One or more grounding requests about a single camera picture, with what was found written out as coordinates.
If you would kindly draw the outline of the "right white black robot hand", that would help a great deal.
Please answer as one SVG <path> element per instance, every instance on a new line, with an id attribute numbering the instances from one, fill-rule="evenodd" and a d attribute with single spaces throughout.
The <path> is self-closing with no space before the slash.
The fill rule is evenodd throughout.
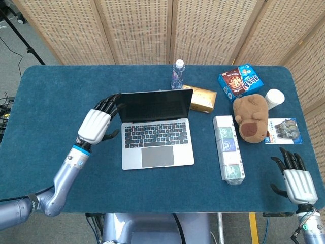
<path id="1" fill-rule="evenodd" d="M 291 153 L 283 147 L 279 148 L 283 159 L 271 157 L 276 162 L 283 176 L 286 189 L 281 190 L 275 184 L 270 184 L 273 192 L 288 198 L 295 205 L 314 205 L 318 200 L 315 185 L 310 172 L 298 153 Z"/>

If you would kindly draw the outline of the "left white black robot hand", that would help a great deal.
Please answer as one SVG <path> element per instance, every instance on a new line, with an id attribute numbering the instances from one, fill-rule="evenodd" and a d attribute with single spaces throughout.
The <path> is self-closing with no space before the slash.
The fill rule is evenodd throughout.
<path id="1" fill-rule="evenodd" d="M 101 99 L 94 108 L 90 109 L 83 120 L 76 138 L 76 144 L 80 147 L 89 148 L 102 141 L 115 138 L 119 130 L 114 130 L 111 134 L 106 134 L 108 126 L 124 104 L 116 105 L 116 101 L 121 97 L 121 93 L 112 94 Z"/>

